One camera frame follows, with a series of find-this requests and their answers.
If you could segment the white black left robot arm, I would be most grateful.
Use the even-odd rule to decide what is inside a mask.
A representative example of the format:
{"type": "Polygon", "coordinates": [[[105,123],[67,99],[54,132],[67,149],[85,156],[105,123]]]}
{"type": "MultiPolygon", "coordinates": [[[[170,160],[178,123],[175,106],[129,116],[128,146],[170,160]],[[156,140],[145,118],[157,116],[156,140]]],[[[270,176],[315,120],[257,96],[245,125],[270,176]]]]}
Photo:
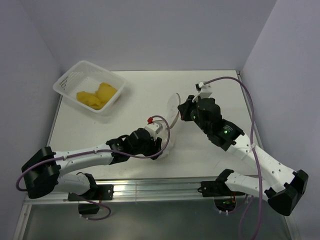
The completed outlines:
{"type": "Polygon", "coordinates": [[[169,129],[158,130],[150,125],[87,149],[53,151],[46,146],[22,166],[16,188],[27,192],[30,199],[52,192],[69,192],[91,200],[98,193],[94,177],[89,173],[73,175],[73,172],[121,164],[130,158],[156,160],[167,148],[170,137],[169,129]]]}

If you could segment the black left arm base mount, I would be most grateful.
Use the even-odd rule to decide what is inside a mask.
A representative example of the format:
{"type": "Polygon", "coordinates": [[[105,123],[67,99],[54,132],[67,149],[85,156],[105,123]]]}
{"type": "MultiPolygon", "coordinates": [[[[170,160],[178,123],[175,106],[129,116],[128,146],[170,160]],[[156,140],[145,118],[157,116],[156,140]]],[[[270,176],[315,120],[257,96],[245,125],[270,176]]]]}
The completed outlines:
{"type": "Polygon", "coordinates": [[[69,202],[85,202],[78,203],[78,213],[82,218],[90,221],[100,221],[111,216],[111,209],[103,203],[113,199],[114,185],[113,184],[98,184],[96,189],[89,190],[88,193],[77,195],[69,193],[67,200],[69,202]],[[107,210],[106,216],[95,217],[100,210],[107,210]]]}

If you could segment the white plastic mesh basket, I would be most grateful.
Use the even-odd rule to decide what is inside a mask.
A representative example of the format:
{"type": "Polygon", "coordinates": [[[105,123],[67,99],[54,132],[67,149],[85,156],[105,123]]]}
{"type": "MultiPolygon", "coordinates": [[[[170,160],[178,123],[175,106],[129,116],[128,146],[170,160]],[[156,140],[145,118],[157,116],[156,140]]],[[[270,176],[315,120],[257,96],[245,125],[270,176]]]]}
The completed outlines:
{"type": "Polygon", "coordinates": [[[116,102],[126,86],[127,81],[118,74],[89,61],[81,60],[73,65],[53,84],[53,90],[95,114],[104,115],[116,102]],[[101,109],[95,110],[77,100],[78,92],[85,91],[94,93],[102,83],[111,85],[116,89],[116,93],[101,109]]]}

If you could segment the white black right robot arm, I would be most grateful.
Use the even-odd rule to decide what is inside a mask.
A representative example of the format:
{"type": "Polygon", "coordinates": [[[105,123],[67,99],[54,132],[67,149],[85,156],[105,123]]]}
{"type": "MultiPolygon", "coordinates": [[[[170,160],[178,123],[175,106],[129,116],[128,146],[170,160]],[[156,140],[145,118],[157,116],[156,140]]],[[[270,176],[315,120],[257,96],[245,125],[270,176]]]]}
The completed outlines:
{"type": "Polygon", "coordinates": [[[277,213],[289,216],[306,191],[308,174],[302,169],[295,171],[283,165],[251,143],[241,128],[223,119],[221,108],[214,98],[198,101],[193,98],[190,95],[185,103],[177,107],[181,120],[194,122],[211,143],[260,171],[259,177],[250,177],[225,169],[216,180],[203,181],[198,191],[203,197],[232,194],[262,197],[277,213]]]}

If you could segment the round mesh laundry bag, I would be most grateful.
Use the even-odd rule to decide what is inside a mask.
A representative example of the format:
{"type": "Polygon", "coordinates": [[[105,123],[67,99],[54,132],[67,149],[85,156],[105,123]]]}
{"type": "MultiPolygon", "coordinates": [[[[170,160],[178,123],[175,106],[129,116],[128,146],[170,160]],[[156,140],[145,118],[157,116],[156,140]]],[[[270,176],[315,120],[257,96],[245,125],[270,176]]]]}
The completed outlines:
{"type": "MultiPolygon", "coordinates": [[[[165,150],[157,157],[157,160],[165,158],[169,155],[170,151],[175,145],[176,136],[180,129],[180,113],[178,110],[178,105],[181,104],[181,97],[178,93],[173,93],[167,102],[166,113],[164,118],[169,125],[170,138],[167,147],[165,150]]],[[[168,130],[165,122],[163,120],[157,120],[156,123],[159,123],[162,126],[161,131],[157,135],[162,139],[161,149],[164,148],[165,144],[168,141],[168,130]]]]}

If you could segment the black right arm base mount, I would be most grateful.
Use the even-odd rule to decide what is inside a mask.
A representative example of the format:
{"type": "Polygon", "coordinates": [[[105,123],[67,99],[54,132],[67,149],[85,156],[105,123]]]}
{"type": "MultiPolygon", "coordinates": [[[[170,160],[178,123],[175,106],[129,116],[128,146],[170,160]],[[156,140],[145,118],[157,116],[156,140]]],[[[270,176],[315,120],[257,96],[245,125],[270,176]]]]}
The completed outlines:
{"type": "Polygon", "coordinates": [[[214,181],[202,181],[197,192],[204,198],[213,197],[215,207],[222,212],[231,212],[236,207],[236,194],[214,181]]]}

